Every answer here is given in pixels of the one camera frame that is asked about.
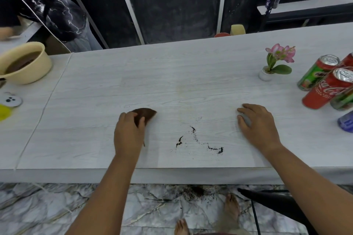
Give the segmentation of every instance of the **red coca-cola can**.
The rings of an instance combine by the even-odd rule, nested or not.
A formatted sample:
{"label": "red coca-cola can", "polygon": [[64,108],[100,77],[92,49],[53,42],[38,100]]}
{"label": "red coca-cola can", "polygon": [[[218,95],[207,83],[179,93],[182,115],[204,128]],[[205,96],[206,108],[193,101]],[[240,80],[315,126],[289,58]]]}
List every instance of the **red coca-cola can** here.
{"label": "red coca-cola can", "polygon": [[348,54],[339,64],[340,68],[353,71],[353,53]]}
{"label": "red coca-cola can", "polygon": [[347,88],[353,86],[353,71],[337,68],[321,80],[303,99],[311,109],[319,109]]}

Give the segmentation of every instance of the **bowl of brown water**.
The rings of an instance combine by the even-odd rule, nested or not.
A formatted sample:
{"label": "bowl of brown water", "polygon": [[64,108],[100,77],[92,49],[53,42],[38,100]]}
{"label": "bowl of brown water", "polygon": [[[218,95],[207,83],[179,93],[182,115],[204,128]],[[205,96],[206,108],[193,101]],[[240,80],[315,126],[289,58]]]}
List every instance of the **bowl of brown water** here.
{"label": "bowl of brown water", "polygon": [[52,65],[42,43],[28,42],[0,55],[0,77],[29,84],[45,76]]}

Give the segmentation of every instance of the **blue can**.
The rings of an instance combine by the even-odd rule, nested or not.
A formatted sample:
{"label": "blue can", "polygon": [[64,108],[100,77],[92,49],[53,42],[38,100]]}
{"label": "blue can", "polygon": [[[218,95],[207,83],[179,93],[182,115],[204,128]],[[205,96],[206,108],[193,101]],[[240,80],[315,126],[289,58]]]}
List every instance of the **blue can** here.
{"label": "blue can", "polygon": [[344,131],[353,133],[353,111],[338,118],[337,122]]}

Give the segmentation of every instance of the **bare foot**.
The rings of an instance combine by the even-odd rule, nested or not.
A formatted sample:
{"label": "bare foot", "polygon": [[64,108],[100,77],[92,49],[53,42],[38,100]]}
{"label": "bare foot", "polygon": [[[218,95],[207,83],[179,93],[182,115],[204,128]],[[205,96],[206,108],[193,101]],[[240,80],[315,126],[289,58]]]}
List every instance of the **bare foot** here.
{"label": "bare foot", "polygon": [[224,211],[226,213],[229,213],[232,218],[236,222],[238,222],[238,217],[240,215],[239,204],[236,200],[236,197],[231,193],[228,193],[226,196],[226,202],[224,203]]}
{"label": "bare foot", "polygon": [[185,219],[179,220],[174,229],[174,235],[190,235],[188,224]]}

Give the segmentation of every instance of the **brown fan-shaped object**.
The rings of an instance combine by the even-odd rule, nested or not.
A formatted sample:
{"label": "brown fan-shaped object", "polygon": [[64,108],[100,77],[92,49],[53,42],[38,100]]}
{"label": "brown fan-shaped object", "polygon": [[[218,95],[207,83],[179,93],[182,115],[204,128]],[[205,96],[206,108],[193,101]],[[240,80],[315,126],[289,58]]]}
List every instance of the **brown fan-shaped object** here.
{"label": "brown fan-shaped object", "polygon": [[153,116],[157,113],[155,110],[149,109],[149,108],[139,108],[133,110],[134,113],[137,113],[137,116],[135,116],[134,122],[135,125],[138,127],[138,124],[140,122],[140,119],[142,117],[145,117],[145,125],[149,122],[149,120],[152,119]]}

